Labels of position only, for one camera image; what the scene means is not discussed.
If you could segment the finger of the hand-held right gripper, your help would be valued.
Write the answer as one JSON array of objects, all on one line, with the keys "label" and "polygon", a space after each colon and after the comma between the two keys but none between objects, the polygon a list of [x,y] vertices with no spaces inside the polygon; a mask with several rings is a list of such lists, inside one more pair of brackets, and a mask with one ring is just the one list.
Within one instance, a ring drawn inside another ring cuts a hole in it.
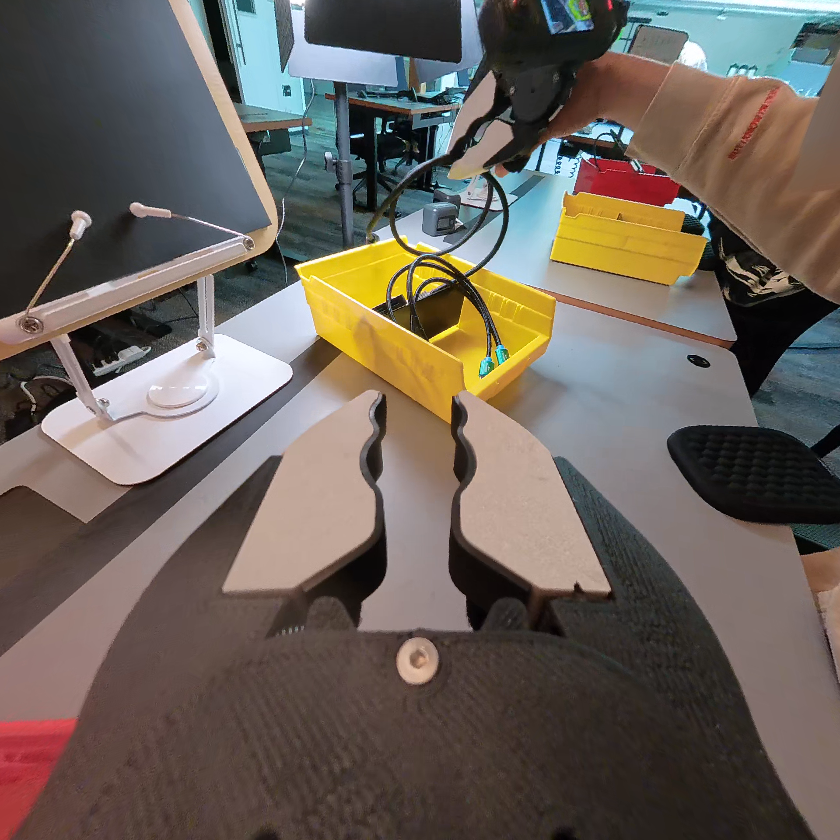
[{"label": "finger of the hand-held right gripper", "polygon": [[488,172],[507,160],[505,152],[514,141],[512,126],[503,120],[483,123],[472,135],[465,134],[450,148],[450,180],[465,180]]},{"label": "finger of the hand-held right gripper", "polygon": [[497,115],[497,78],[491,66],[479,66],[461,103],[449,137],[448,157],[462,158]]}]

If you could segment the white board stand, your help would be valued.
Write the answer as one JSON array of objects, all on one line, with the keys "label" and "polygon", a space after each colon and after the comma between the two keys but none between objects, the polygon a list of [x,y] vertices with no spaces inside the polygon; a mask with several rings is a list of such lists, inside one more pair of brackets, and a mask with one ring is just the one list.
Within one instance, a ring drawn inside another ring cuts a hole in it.
[{"label": "white board stand", "polygon": [[[177,219],[224,238],[132,275],[63,298],[44,295],[92,225],[80,209],[69,217],[66,243],[21,311],[2,318],[2,357],[49,342],[76,389],[40,428],[51,440],[112,483],[139,485],[160,476],[286,386],[288,363],[215,334],[214,272],[261,254],[276,227],[253,233],[210,224],[160,207],[132,203],[132,218]],[[196,282],[197,331],[189,343],[92,388],[71,347],[70,332],[129,308],[142,298]]]}]

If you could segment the grey tripod pole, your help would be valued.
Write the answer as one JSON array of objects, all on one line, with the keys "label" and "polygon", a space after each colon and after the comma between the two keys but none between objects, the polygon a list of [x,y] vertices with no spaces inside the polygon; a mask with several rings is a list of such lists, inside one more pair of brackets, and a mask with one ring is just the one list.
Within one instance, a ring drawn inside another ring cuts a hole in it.
[{"label": "grey tripod pole", "polygon": [[336,121],[337,155],[324,154],[324,169],[335,175],[340,199],[343,249],[354,247],[353,169],[350,159],[350,103],[347,84],[334,81],[333,109]]}]

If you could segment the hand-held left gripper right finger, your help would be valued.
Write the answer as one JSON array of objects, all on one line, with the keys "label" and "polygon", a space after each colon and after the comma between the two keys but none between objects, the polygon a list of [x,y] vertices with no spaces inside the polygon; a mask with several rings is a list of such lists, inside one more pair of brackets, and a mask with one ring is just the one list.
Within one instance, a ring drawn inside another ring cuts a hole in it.
[{"label": "hand-held left gripper right finger", "polygon": [[458,548],[530,601],[608,598],[611,584],[548,448],[468,392],[453,398],[452,432]]}]

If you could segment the person's right forearm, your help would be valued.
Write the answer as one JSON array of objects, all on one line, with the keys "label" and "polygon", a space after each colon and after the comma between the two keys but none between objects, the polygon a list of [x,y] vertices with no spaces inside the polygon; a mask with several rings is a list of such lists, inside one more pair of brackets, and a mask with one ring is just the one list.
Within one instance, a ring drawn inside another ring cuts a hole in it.
[{"label": "person's right forearm", "polygon": [[670,175],[777,267],[839,300],[838,133],[805,146],[819,98],[772,78],[674,65],[631,154]]}]

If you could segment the yellow plastic bin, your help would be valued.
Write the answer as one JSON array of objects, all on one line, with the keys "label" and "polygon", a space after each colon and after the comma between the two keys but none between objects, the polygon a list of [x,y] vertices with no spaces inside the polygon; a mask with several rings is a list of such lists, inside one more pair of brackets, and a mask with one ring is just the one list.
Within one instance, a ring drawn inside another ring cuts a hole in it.
[{"label": "yellow plastic bin", "polygon": [[549,294],[488,269],[471,277],[509,353],[486,376],[487,331],[464,299],[458,324],[431,340],[373,311],[394,274],[413,256],[392,239],[340,251],[297,266],[317,334],[438,417],[451,417],[453,397],[468,391],[489,401],[548,349],[556,308]]},{"label": "yellow plastic bin", "polygon": [[703,235],[683,230],[685,214],[589,193],[567,193],[553,262],[674,286],[699,268]]}]

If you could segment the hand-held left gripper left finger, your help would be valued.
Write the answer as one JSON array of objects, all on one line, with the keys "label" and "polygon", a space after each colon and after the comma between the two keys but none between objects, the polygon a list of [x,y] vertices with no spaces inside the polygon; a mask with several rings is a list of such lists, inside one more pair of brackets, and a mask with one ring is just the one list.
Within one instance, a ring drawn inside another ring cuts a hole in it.
[{"label": "hand-held left gripper left finger", "polygon": [[368,596],[386,571],[382,440],[386,398],[365,391],[283,453],[227,573],[227,595]]}]

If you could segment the white power strip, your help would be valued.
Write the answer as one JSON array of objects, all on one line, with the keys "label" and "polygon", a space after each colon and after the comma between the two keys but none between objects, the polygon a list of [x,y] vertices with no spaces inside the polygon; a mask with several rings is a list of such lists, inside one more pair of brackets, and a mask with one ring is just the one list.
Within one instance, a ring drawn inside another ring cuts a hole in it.
[{"label": "white power strip", "polygon": [[151,352],[151,346],[138,346],[136,344],[119,350],[110,360],[94,364],[91,368],[92,375],[102,378],[109,375],[118,375],[127,366],[140,362]]}]

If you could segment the wooden desk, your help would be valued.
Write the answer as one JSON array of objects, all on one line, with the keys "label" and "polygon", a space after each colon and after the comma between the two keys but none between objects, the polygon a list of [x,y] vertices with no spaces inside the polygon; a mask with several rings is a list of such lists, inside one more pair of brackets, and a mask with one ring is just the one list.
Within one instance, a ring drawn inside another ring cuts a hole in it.
[{"label": "wooden desk", "polygon": [[348,92],[353,210],[373,212],[379,191],[392,188],[403,167],[436,156],[441,132],[451,128],[459,98],[415,99],[379,93]]}]

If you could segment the person's right hand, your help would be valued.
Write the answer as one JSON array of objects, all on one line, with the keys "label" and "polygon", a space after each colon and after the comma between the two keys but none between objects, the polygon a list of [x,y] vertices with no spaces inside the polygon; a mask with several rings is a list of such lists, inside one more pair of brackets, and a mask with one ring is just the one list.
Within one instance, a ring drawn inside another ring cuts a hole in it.
[{"label": "person's right hand", "polygon": [[650,59],[613,52],[585,64],[570,99],[532,149],[572,135],[597,119],[619,123],[636,135],[669,72],[668,66]]}]

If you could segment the black monitor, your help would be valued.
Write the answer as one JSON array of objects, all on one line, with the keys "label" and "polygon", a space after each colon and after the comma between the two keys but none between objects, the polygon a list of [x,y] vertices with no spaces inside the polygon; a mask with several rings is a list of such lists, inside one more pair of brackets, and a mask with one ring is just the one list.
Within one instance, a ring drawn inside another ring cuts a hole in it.
[{"label": "black monitor", "polygon": [[294,77],[352,85],[397,85],[397,58],[414,59],[433,81],[479,64],[474,2],[277,2],[281,62]]}]

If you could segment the black bin divider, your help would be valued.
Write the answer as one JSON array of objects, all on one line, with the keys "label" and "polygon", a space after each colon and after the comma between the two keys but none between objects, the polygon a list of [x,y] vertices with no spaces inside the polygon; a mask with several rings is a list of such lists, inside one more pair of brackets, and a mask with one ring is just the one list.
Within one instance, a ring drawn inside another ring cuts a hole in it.
[{"label": "black bin divider", "polygon": [[375,306],[373,312],[393,320],[404,330],[424,340],[431,340],[458,324],[463,302],[459,290],[439,283],[425,289],[420,295],[414,295],[414,321],[413,311],[404,294],[392,297],[390,309],[385,301]]}]

